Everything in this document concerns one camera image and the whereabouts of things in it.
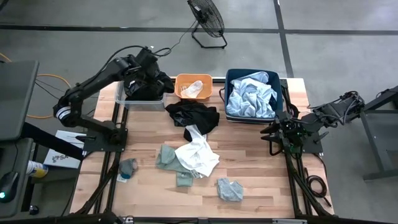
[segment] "plastic bottle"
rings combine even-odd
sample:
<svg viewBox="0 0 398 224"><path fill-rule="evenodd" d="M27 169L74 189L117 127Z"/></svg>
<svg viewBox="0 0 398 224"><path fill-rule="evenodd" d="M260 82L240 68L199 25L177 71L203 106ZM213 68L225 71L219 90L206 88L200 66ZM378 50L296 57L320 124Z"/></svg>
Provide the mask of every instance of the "plastic bottle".
<svg viewBox="0 0 398 224"><path fill-rule="evenodd" d="M29 161L27 164L26 175L42 178L49 172L49 168L39 162Z"/></svg>

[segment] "clear plastic bin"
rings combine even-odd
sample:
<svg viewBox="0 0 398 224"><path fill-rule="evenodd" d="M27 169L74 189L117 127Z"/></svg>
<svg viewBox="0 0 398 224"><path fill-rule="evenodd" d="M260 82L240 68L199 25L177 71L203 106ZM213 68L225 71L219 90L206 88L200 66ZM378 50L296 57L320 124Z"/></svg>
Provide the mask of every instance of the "clear plastic bin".
<svg viewBox="0 0 398 224"><path fill-rule="evenodd" d="M166 95L163 94L163 99L159 101L127 101L123 82L119 82L116 89L115 101L130 111L164 111Z"/></svg>

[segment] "fan grille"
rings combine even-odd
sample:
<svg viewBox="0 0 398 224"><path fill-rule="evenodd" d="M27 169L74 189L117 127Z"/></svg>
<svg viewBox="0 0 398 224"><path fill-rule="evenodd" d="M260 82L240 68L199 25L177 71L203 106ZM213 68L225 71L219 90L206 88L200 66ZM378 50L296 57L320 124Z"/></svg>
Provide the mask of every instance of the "fan grille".
<svg viewBox="0 0 398 224"><path fill-rule="evenodd" d="M188 0L193 15L202 28L212 37L221 37L224 22L217 7L211 0Z"/></svg>

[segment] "blue basket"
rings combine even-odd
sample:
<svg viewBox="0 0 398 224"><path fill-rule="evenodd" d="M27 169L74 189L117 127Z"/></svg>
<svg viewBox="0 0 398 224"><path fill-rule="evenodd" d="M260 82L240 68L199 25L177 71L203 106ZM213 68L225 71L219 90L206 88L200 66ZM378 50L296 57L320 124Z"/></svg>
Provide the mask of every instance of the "blue basket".
<svg viewBox="0 0 398 224"><path fill-rule="evenodd" d="M233 90L233 85L231 84L231 81L256 72L266 72L268 74L269 80L267 84L270 85L271 88L277 93L277 101L276 103L274 103L274 105L271 105L272 109L274 111L283 110L282 87L280 86L279 76L276 72L256 70L256 69L241 69L241 68L229 69L225 77L225 86L224 86L225 113L226 113L226 119L228 121L265 124L265 123L271 123L275 120L275 118L247 118L247 117L231 116L226 111L226 105L228 105L228 98Z"/></svg>

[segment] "wooden table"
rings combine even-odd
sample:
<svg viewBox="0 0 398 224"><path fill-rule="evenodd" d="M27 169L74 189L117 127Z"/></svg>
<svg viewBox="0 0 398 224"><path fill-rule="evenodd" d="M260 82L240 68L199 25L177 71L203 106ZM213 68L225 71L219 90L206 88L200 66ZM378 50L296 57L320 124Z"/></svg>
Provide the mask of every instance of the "wooden table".
<svg viewBox="0 0 398 224"><path fill-rule="evenodd" d="M300 111L308 111L308 98L301 78L287 79L290 98ZM110 120L114 107L116 83L101 90L94 118ZM224 104L218 96L222 84L214 84L207 106L217 107L220 122L208 134L208 143L220 155L220 163L210 177L195 179L192 187L176 187L175 171L157 169L155 159L162 144L178 148L187 143L184 128L175 127L169 113L129 112L129 139L121 160L136 158L139 170L127 183L117 182L113 212L135 217L224 217L224 218L289 218L294 217L285 158L271 157L267 141L260 139L264 125L228 122ZM170 94L166 105L179 99ZM97 187L104 153L92 153L81 166L71 212L77 211ZM303 164L310 175L326 182L322 163L313 155L304 154ZM224 202L218 198L216 180L227 177L244 187L241 203ZM302 192L297 191L304 211ZM324 200L319 202L333 213Z"/></svg>

